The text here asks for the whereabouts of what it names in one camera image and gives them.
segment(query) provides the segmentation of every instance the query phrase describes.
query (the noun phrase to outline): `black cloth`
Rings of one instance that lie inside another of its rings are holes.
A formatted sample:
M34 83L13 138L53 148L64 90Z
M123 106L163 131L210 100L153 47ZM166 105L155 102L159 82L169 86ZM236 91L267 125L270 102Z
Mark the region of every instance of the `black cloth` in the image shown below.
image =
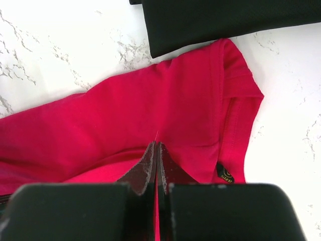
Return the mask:
M142 0L153 58L186 45L321 22L321 0Z

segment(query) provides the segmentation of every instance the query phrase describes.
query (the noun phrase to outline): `folded cloth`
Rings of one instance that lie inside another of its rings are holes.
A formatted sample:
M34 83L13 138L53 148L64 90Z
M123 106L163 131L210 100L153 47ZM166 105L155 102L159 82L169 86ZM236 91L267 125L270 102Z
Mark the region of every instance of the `folded cloth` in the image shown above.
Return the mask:
M244 183L263 95L228 39L0 119L0 195L26 183L113 182L163 142L201 183Z
M142 0L153 58L189 44L321 22L320 0Z

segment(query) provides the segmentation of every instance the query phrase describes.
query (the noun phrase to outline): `clothing tag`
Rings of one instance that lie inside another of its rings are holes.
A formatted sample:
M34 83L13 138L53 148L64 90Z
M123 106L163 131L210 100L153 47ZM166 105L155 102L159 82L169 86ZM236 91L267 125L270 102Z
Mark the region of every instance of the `clothing tag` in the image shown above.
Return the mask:
M234 177L223 167L221 163L216 165L217 175L229 183L234 183Z

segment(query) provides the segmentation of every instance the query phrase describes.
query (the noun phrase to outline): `marble table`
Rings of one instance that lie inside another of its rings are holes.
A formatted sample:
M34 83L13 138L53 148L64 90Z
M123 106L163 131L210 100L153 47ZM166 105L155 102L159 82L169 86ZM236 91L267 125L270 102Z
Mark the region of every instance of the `marble table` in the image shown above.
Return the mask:
M307 240L321 240L321 24L232 41L265 95L246 179L280 186ZM151 59L142 8L128 0L2 0L0 118L205 44Z

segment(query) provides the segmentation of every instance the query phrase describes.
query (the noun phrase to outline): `black fabric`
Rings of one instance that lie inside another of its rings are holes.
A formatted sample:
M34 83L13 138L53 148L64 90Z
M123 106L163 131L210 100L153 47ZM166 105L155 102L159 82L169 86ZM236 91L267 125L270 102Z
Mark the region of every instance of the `black fabric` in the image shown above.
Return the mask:
M186 45L321 22L321 0L142 0L153 58Z

